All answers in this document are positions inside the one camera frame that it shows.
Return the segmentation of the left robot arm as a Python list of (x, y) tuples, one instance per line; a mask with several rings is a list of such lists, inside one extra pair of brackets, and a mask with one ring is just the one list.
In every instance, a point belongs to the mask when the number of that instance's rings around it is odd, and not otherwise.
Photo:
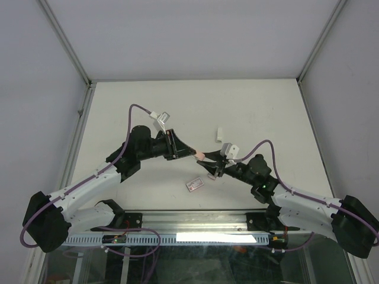
[(59, 248), (72, 235), (97, 227), (117, 230), (124, 223), (124, 210), (112, 200), (99, 201), (94, 207), (81, 207), (109, 188), (130, 178), (144, 160), (163, 157), (167, 161), (196, 155), (173, 129), (151, 136), (144, 125), (133, 127), (119, 149), (109, 155), (88, 177), (48, 195), (39, 191), (29, 201), (23, 232), (45, 253)]

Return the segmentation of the pink stapler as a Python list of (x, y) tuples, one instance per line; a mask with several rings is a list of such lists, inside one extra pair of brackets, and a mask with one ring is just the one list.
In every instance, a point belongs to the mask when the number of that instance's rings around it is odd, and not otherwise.
[(205, 159), (205, 154), (203, 152), (196, 152), (195, 156), (197, 161), (203, 161)]

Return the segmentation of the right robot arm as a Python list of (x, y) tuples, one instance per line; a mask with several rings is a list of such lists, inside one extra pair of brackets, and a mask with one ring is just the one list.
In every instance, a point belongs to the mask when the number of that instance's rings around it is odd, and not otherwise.
[(197, 163), (216, 178), (223, 175), (251, 186), (251, 194), (267, 204), (265, 223), (269, 228), (282, 225), (327, 237), (349, 254), (366, 259), (378, 245), (378, 219), (356, 197), (328, 198), (290, 187), (271, 175), (263, 155), (248, 163), (229, 163), (219, 151), (207, 153), (209, 160)]

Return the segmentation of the white stapler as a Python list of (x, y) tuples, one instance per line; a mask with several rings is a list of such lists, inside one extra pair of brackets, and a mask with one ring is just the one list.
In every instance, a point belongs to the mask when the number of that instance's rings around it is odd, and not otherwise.
[(223, 129), (221, 127), (218, 127), (216, 131), (216, 143), (222, 143), (223, 138), (224, 138)]

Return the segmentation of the red white staple box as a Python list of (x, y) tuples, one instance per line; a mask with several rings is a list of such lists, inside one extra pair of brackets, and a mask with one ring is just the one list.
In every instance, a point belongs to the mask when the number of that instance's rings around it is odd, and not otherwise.
[(193, 192), (202, 186), (204, 186), (204, 182), (200, 177), (186, 183), (186, 187), (187, 187), (189, 192)]

